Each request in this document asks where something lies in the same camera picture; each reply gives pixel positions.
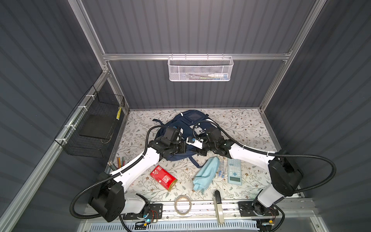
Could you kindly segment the navy blue backpack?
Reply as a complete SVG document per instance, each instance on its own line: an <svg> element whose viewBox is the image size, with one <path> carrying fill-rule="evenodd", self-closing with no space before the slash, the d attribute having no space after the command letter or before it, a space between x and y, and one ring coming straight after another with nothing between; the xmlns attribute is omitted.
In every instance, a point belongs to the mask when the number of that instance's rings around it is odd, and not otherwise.
<svg viewBox="0 0 371 232"><path fill-rule="evenodd" d="M197 128L201 128L201 132L205 132L206 129L211 127L211 124L206 123L205 121L209 119L208 114L204 114L198 110L188 110L185 112L181 112L180 114L176 115L172 120L167 122L166 124L162 123L162 121L158 119L153 119L153 121L158 122L161 125L161 129L156 134L156 137L159 137L164 134L164 127L174 127L178 128L182 133L182 138L185 140L189 137L196 134L192 131L193 126ZM195 152L190 151L190 148L187 148L186 144L186 153L179 154L171 157L170 159L166 159L167 161L179 161L184 159L189 159L197 168L201 169L202 166L199 165L193 156L196 155Z"/></svg>

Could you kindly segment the blue pens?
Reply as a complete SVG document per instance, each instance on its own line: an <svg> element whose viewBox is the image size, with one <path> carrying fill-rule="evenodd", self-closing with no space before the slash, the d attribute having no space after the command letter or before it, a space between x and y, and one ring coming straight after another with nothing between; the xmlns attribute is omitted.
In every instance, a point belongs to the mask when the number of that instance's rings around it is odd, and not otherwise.
<svg viewBox="0 0 371 232"><path fill-rule="evenodd" d="M226 178L228 176L228 161L227 160L222 160L220 162L218 171L217 171L217 176L220 178Z"/></svg>

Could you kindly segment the light blue pencil case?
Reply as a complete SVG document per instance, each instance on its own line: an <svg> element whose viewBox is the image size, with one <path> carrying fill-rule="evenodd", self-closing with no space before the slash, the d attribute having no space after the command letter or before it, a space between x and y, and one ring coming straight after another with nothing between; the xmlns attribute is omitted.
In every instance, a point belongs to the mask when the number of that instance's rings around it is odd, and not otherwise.
<svg viewBox="0 0 371 232"><path fill-rule="evenodd" d="M193 190L203 191L208 189L219 169L219 165L220 160L218 157L209 158L205 165L196 174L193 180Z"/></svg>

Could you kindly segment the light blue calculator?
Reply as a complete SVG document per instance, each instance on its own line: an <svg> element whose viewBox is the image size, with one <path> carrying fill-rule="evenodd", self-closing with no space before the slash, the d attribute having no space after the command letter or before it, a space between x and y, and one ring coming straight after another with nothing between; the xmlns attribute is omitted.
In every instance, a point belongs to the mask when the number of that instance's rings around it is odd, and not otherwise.
<svg viewBox="0 0 371 232"><path fill-rule="evenodd" d="M242 164L239 159L228 159L228 183L242 185Z"/></svg>

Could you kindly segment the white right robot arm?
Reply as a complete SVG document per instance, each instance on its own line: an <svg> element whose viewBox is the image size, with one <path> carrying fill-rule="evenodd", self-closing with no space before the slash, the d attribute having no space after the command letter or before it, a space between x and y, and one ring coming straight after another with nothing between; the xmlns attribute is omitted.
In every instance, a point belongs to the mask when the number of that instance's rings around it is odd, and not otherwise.
<svg viewBox="0 0 371 232"><path fill-rule="evenodd" d="M249 206L257 216L265 216L276 209L285 217L277 203L296 193L313 190L330 182L336 174L335 163L323 156L311 154L287 154L283 151L264 151L243 145L232 138L225 130L212 120L202 120L192 126L192 137L187 143L200 151L211 151L231 160L242 160L267 171L271 182L264 187ZM321 160L331 166L330 174L319 183L305 188L298 188L304 174L295 162L295 158Z"/></svg>

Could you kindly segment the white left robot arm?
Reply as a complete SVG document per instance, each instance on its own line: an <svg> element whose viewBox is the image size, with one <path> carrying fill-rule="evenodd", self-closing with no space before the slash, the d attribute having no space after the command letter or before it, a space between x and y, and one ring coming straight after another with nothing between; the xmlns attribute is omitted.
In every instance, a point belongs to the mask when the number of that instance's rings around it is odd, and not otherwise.
<svg viewBox="0 0 371 232"><path fill-rule="evenodd" d="M125 192L134 180L165 156L185 151L186 143L180 128L161 125L151 127L146 134L143 152L124 167L110 174L102 173L96 183L80 191L71 201L70 214L77 219L103 217L107 222L114 221L123 214L128 201ZM88 191L91 191L89 205L97 213L92 215L77 213L75 204Z"/></svg>

